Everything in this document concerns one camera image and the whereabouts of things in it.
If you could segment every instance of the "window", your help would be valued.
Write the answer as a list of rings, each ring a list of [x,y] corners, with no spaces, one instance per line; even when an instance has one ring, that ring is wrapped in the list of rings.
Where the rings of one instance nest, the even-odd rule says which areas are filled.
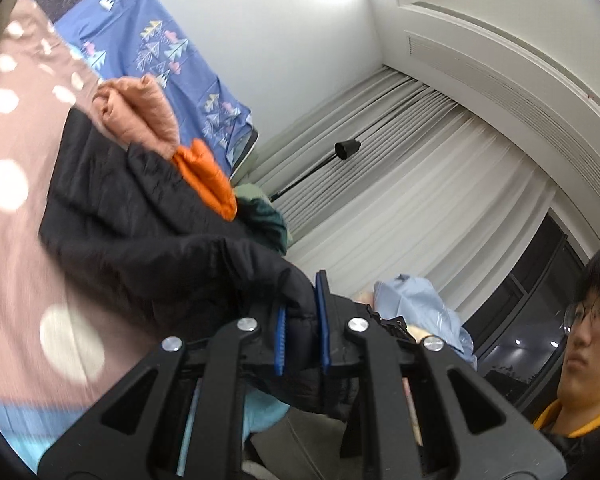
[[[547,216],[511,273],[464,324],[474,338],[478,373],[510,402],[528,397],[561,359],[564,310],[582,267]]]

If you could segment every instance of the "young man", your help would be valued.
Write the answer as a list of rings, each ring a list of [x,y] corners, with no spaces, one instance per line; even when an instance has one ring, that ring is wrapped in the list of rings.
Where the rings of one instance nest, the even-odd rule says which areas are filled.
[[[534,424],[569,468],[600,439],[600,250],[584,270],[576,299],[565,314],[569,336],[558,399]]]

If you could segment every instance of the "curtain fold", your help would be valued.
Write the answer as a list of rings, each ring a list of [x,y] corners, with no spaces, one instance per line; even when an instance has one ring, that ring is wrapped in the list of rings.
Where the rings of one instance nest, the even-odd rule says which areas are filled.
[[[489,124],[391,69],[309,120],[253,176],[273,192],[335,142],[362,142],[276,201],[296,240],[288,259],[308,276],[326,269],[344,296],[425,276],[466,320],[522,255],[556,190]]]

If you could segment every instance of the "neck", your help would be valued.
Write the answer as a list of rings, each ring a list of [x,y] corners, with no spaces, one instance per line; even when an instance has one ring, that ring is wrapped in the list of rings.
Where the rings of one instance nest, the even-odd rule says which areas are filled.
[[[555,419],[551,432],[554,434],[569,436],[579,430],[592,420],[600,416],[600,401],[587,406],[570,406],[564,404]]]

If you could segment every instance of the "yellow collar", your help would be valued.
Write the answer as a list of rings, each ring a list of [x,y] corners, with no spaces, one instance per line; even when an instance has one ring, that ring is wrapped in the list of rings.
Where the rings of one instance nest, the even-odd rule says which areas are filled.
[[[538,418],[536,418],[536,421],[534,422],[534,428],[536,428],[536,430],[542,430],[542,428],[544,428],[547,424],[551,424],[558,417],[558,414],[560,413],[561,409],[562,405],[560,403],[560,400],[554,400],[554,402],[549,404],[549,406],[544,410],[544,412],[542,412],[541,415]],[[576,438],[579,436],[583,436],[584,434],[587,434],[590,431],[593,431],[599,427],[600,415],[598,415],[591,422],[585,424],[578,430],[572,431],[567,436],[569,438]]]

